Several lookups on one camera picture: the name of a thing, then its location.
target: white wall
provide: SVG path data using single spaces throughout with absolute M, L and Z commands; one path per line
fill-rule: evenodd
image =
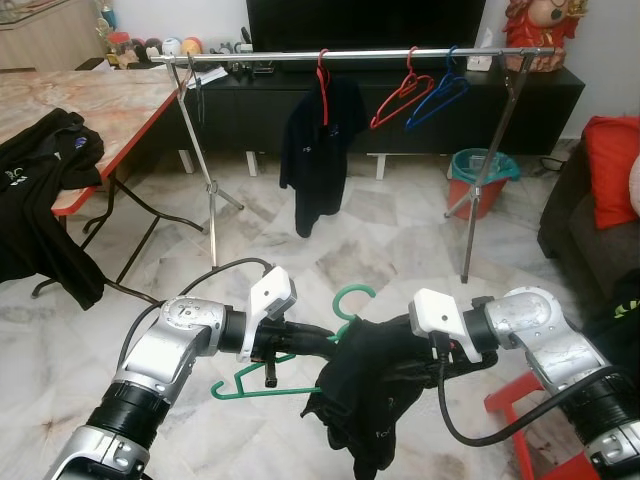
M 495 45 L 504 45 L 508 3 L 486 0 L 478 39 L 489 27 Z M 588 8 L 576 38 L 566 40 L 566 66 L 586 87 L 563 137 L 579 137 L 593 115 L 640 111 L 640 1 L 589 0 Z M 114 10 L 120 30 L 132 37 L 194 35 L 207 50 L 221 41 L 239 41 L 240 27 L 249 27 L 245 0 L 114 0 Z
M 245 0 L 114 0 L 118 29 L 146 40 L 195 36 L 207 50 L 241 40 L 249 28 Z
M 487 0 L 477 45 L 487 27 L 494 33 L 495 45 L 505 44 L 501 30 L 508 3 Z M 640 113 L 640 2 L 589 0 L 588 9 L 578 24 L 576 38 L 565 43 L 565 66 L 586 84 L 562 132 L 568 138 L 580 137 L 594 115 Z

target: red pillow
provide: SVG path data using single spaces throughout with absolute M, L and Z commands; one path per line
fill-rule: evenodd
M 593 117 L 584 129 L 600 230 L 632 222 L 629 175 L 640 151 L 640 117 Z

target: black tv cabinet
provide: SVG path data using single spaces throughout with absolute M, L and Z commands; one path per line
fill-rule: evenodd
M 430 72 L 436 82 L 444 73 Z M 406 71 L 335 74 L 350 76 L 359 83 L 367 114 L 372 117 L 402 82 Z M 350 151 L 453 154 L 464 148 L 488 147 L 507 100 L 502 71 L 494 65 L 489 72 L 469 71 L 463 75 L 471 85 L 465 96 L 407 132 L 404 124 L 412 111 L 409 107 L 380 128 L 363 132 Z M 255 79 L 229 75 L 211 82 L 202 87 L 204 125 L 197 122 L 196 92 L 189 90 L 186 103 L 203 149 L 279 153 L 286 121 L 314 81 L 313 72 L 276 71 Z M 584 83 L 566 68 L 530 73 L 500 150 L 521 155 L 551 153 L 583 88 Z M 177 104 L 171 107 L 153 130 L 165 140 L 170 132 L 173 148 L 190 149 Z

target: brown sofa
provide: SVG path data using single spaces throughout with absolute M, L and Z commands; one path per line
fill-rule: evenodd
M 584 137 L 566 162 L 542 218 L 538 243 L 558 258 L 585 306 L 598 309 L 615 281 L 640 267 L 640 221 L 597 230 Z

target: tiled floor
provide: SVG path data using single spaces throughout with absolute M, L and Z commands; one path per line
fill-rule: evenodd
M 278 188 L 278 165 L 261 161 L 261 174 L 249 178 L 237 157 L 212 159 L 213 175 L 242 201 L 238 211 L 220 201 L 217 231 L 220 262 L 260 256 L 284 267 L 296 283 L 299 301 L 289 319 L 336 329 L 331 311 L 337 290 L 350 283 L 371 285 L 374 299 L 354 294 L 346 308 L 372 321 L 406 312 L 420 287 L 453 294 L 462 309 L 473 297 L 499 296 L 537 285 L 553 292 L 565 312 L 576 319 L 576 301 L 557 266 L 536 243 L 537 221 L 553 187 L 555 174 L 525 176 L 509 184 L 498 204 L 478 223 L 469 283 L 459 281 L 460 245 L 465 223 L 445 220 L 447 160 L 440 157 L 391 158 L 386 178 L 373 179 L 371 159 L 354 157 L 342 211 L 323 217 L 309 239 L 293 225 L 291 190 Z M 177 158 L 165 159 L 128 185 L 151 205 L 168 213 L 207 223 L 202 177 L 186 175 Z M 72 236 L 105 207 L 95 195 L 79 215 L 69 219 Z M 113 218 L 89 247 L 110 277 L 115 277 L 138 238 L 151 222 L 127 198 L 117 198 Z M 167 298 L 209 267 L 208 238 L 179 224 L 161 222 L 125 285 Z M 244 308 L 248 288 L 260 269 L 225 272 L 194 293 Z M 138 299 L 106 289 L 102 301 L 87 312 L 58 286 L 29 298 L 41 278 L 0 285 L 0 472 L 2 478 L 39 478 L 70 433 L 98 404 L 114 372 L 129 324 L 145 307 Z M 298 358 L 279 369 L 282 386 L 311 385 L 323 362 Z M 345 451 L 329 448 L 314 416 L 300 419 L 306 399 L 256 398 L 221 402 L 209 394 L 220 379 L 239 368 L 233 355 L 202 359 L 151 450 L 148 473 L 156 479 L 348 479 L 352 461 Z M 520 351 L 502 352 L 490 370 L 451 380 L 448 385 L 454 423 L 468 436 L 492 433 L 503 420 L 484 412 L 484 397 L 527 371 Z M 252 387 L 262 382 L 260 375 Z M 518 404 L 526 411 L 540 401 Z M 539 470 L 549 470 L 580 450 L 562 414 L 554 411 L 527 429 Z M 512 444 L 507 441 L 474 449 L 447 432 L 435 391 L 400 420 L 396 459 L 381 479 L 518 478 Z

